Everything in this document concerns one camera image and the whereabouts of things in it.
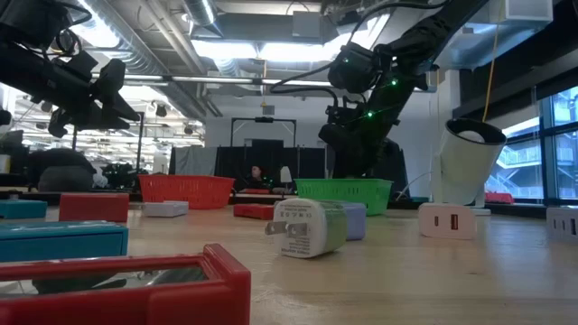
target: metal prong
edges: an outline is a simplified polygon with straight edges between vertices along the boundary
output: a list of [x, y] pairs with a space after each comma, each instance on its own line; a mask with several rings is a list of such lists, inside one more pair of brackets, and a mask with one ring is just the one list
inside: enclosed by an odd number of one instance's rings
[[265, 235], [284, 234], [287, 232], [286, 227], [287, 223], [285, 221], [267, 222]]
[[307, 236], [307, 224], [291, 224], [287, 226], [287, 236], [290, 238], [298, 238], [300, 236]]

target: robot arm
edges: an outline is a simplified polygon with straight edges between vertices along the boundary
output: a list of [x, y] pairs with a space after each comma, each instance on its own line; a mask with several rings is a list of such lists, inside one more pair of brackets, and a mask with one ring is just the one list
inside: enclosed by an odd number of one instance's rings
[[335, 88], [361, 93], [373, 88], [367, 104], [355, 109], [328, 107], [319, 137], [336, 153], [333, 177], [360, 177], [379, 160], [386, 137], [415, 88], [427, 90], [425, 73], [452, 36], [488, 0], [450, 0], [389, 44], [373, 51], [353, 42], [331, 64]]
[[[85, 13], [78, 21], [70, 19], [68, 9]], [[79, 130], [129, 127], [119, 117], [139, 120], [139, 115], [118, 95], [123, 87], [125, 63], [111, 60], [91, 82], [91, 70], [97, 62], [81, 50], [78, 37], [69, 29], [91, 19], [83, 8], [56, 0], [0, 0], [0, 82], [32, 95], [34, 103], [42, 100], [59, 107], [51, 117], [49, 132], [66, 134], [64, 126]], [[66, 49], [66, 36], [74, 43]], [[56, 40], [63, 54], [52, 60], [47, 53]], [[74, 54], [74, 45], [79, 53]], [[100, 108], [95, 100], [102, 104]]]

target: wall charger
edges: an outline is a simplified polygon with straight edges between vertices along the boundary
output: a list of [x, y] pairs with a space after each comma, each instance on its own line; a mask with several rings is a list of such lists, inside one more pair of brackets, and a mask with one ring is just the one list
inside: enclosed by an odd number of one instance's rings
[[275, 206], [266, 234], [275, 236], [279, 254], [311, 258], [345, 244], [347, 214], [339, 202], [289, 199]]

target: red box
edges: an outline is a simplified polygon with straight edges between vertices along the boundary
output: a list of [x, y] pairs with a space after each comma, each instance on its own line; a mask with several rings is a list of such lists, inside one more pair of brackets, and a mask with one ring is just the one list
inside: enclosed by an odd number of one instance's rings
[[222, 246], [200, 255], [46, 261], [0, 267], [0, 281], [200, 267], [201, 282], [0, 300], [3, 325], [248, 325], [251, 273]]
[[126, 222], [128, 194], [72, 194], [61, 195], [59, 221], [105, 220]]
[[233, 207], [235, 217], [260, 218], [262, 220], [273, 220], [275, 206], [264, 204], [236, 204]]

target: table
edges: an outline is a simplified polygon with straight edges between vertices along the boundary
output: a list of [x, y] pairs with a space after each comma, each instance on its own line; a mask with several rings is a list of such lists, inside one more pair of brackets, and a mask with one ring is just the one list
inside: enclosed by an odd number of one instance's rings
[[[478, 217], [473, 241], [420, 237], [415, 211], [368, 219], [363, 241], [313, 260], [275, 253], [265, 222], [232, 207], [178, 218], [131, 211], [130, 255], [220, 243], [252, 273], [252, 324], [575, 324], [577, 246], [545, 221]], [[49, 213], [48, 219], [57, 216]]]

